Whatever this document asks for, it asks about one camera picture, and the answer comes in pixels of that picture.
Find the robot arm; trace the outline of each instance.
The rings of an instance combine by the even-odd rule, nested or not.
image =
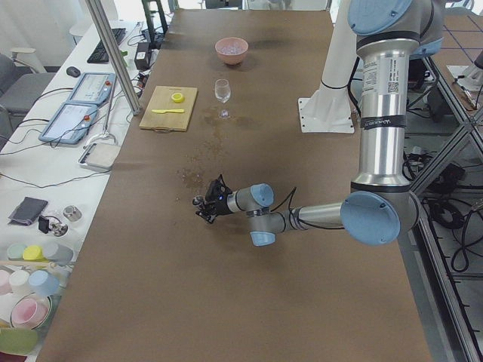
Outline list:
[[[232,192],[219,177],[205,198],[198,196],[193,201],[197,214],[213,222],[219,215],[246,212],[256,246],[271,244],[275,234],[288,230],[342,226],[360,242],[387,244],[412,228],[418,218],[417,199],[401,173],[409,59],[439,50],[445,2],[352,0],[348,21],[358,36],[364,84],[359,170],[346,200],[271,212],[270,186]]]

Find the pink bowl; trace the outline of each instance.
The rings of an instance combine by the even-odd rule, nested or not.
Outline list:
[[[223,38],[217,41],[214,49],[222,62],[232,66],[247,56],[248,43],[242,38]]]
[[[12,313],[11,321],[14,327],[33,329],[47,316],[48,307],[41,301],[25,298],[18,302]]]

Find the white table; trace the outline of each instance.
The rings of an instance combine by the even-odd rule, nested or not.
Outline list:
[[[128,39],[140,33],[141,25],[141,23],[136,24],[122,21],[111,22],[112,28],[126,28],[126,36],[120,44],[120,48],[123,51],[128,51],[125,60],[128,63],[128,72],[131,78],[134,78],[138,71],[134,65],[136,45],[128,46]],[[114,72],[110,64],[87,63],[86,60],[98,41],[99,36],[93,25],[67,58],[52,82],[45,89],[45,92],[61,87],[75,86],[78,79],[66,74],[66,68],[69,66],[75,66],[82,72]],[[115,95],[118,95],[118,97],[115,98],[115,107],[109,118],[109,132],[115,135],[118,144],[121,145],[128,130],[132,114],[126,99],[122,96],[119,84],[115,90]],[[69,91],[66,90],[53,92],[42,97],[33,106],[25,119],[50,119],[68,96]],[[105,115],[106,109],[107,106],[104,106],[98,112],[97,118]],[[102,132],[103,120],[104,118],[97,122],[90,129],[89,134],[78,145],[73,147],[58,146],[52,148],[47,144],[27,149],[17,154],[5,155],[41,144],[38,140],[39,132],[33,131],[32,129],[42,131],[46,123],[43,121],[29,121],[21,124],[11,137],[11,141],[19,142],[24,137],[25,140],[18,145],[13,143],[5,145],[1,152],[2,155],[0,155],[0,173],[39,186],[58,184],[72,178],[91,175],[94,171],[81,168],[77,161],[81,157],[84,151],[82,147],[88,139],[92,135]],[[76,258],[108,180],[109,174],[105,173],[61,186],[39,189],[0,176],[0,260],[8,260],[7,248],[12,243],[23,242],[26,245],[43,245],[48,241],[56,241],[59,244],[65,244],[71,247],[75,251]],[[48,235],[42,234],[38,230],[37,222],[31,226],[8,225],[8,216],[26,196],[48,201],[48,206],[45,208],[43,214],[51,213],[54,210],[62,213],[64,207],[75,205],[82,212],[82,218],[75,223],[68,222],[64,219],[70,229],[63,237],[59,238],[54,237],[51,233]],[[14,296],[11,293],[0,296],[0,318],[9,320],[11,309],[20,297]],[[38,345],[36,351],[27,360],[35,360],[40,348],[41,346]]]

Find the wallet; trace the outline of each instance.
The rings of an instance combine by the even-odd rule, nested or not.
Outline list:
[[[25,197],[14,212],[8,217],[10,224],[32,225],[47,206],[46,200]]]

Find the brown table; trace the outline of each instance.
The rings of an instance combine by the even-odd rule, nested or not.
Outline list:
[[[319,11],[176,13],[142,104],[156,85],[197,87],[191,124],[133,119],[39,362],[431,360],[397,243],[312,230],[257,248],[244,215],[207,225],[191,205],[219,173],[271,184],[277,203],[297,186],[294,206],[348,195],[358,133],[302,134],[297,115],[331,31]],[[231,35],[251,46],[240,66],[214,53]]]

